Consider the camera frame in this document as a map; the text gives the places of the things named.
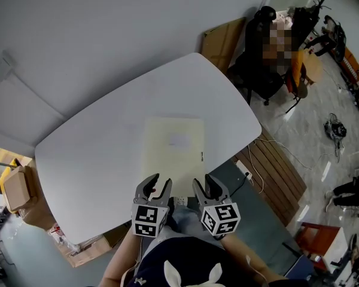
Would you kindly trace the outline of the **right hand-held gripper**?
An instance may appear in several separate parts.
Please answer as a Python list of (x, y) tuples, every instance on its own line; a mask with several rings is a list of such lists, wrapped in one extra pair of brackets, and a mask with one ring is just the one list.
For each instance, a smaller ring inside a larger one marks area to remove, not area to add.
[(241, 221), (237, 203), (230, 200), (228, 188), (210, 174), (205, 175), (205, 190), (194, 178), (194, 194), (202, 206), (201, 223), (215, 239), (222, 239), (226, 234), (234, 233)]

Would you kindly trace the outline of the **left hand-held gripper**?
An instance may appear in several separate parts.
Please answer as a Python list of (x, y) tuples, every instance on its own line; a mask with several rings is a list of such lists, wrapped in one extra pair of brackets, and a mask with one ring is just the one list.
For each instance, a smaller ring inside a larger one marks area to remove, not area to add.
[(156, 238), (169, 213), (172, 180), (168, 179), (158, 197), (149, 200), (159, 178), (155, 173), (144, 179), (136, 188), (132, 205), (133, 234), (142, 237)]

